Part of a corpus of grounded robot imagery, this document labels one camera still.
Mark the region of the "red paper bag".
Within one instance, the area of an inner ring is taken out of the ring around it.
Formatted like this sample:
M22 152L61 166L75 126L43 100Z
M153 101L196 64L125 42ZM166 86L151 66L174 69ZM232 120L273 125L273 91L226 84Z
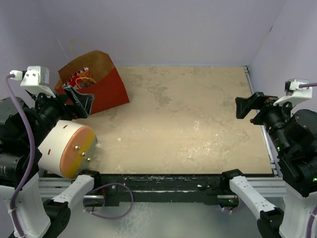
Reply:
M94 50L78 56L72 47L72 43L75 41L75 39L72 39L69 42L69 47L74 55L74 60L58 71L60 80L55 86L55 91L62 94L62 87L65 86L64 84L69 80L69 77L76 71L87 66L90 70L91 77L96 81L96 84L75 90L79 93L95 95L95 100L91 109L92 114L129 103L124 83L110 56L99 50Z

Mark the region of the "red cookie snack bag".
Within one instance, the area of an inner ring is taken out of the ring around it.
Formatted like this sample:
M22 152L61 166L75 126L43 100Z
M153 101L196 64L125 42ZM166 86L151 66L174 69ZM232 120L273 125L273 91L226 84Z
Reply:
M72 86L75 89L81 89L90 87L94 84L96 84L96 81L91 77L90 70L86 66L73 73L64 85Z

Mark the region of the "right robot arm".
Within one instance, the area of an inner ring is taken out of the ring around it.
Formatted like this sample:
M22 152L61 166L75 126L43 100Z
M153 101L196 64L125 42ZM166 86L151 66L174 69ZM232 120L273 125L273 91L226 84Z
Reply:
M220 188L235 193L252 211L264 238L314 238L317 230L317 114L301 109L294 114L289 97L278 98L256 92L237 97L236 117L243 119L251 110L250 122L262 125L278 153L285 183L285 208L268 202L238 169L223 172Z

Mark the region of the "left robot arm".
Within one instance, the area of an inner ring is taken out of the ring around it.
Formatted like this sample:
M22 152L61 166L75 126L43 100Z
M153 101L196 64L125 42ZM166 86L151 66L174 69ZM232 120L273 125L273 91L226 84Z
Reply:
M53 149L39 146L60 120L85 119L94 95L81 94L70 86L64 93L40 93L35 107L21 98L9 97L0 104L0 194L14 225L16 238L56 238L67 227L72 208L84 195L102 189L100 173L82 170L61 194L43 201L39 190L41 157Z

